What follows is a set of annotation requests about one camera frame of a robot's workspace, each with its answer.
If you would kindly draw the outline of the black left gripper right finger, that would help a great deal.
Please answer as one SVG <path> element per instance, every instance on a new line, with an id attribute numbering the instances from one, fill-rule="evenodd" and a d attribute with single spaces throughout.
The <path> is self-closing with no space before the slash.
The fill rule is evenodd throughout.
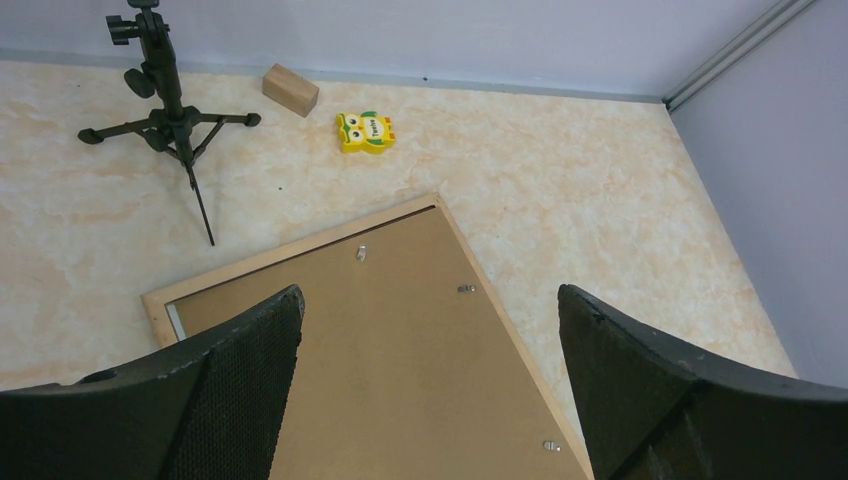
<path id="1" fill-rule="evenodd" d="M 847 392 L 756 369 L 575 286 L 559 335 L 598 479 L 843 479 Z"/>

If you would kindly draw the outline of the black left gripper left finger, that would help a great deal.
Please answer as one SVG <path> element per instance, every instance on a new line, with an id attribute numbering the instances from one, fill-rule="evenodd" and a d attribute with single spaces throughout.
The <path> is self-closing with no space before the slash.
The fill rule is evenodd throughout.
<path id="1" fill-rule="evenodd" d="M 266 479 L 302 339 L 289 286 L 131 362 L 1 395 L 5 479 Z"/>

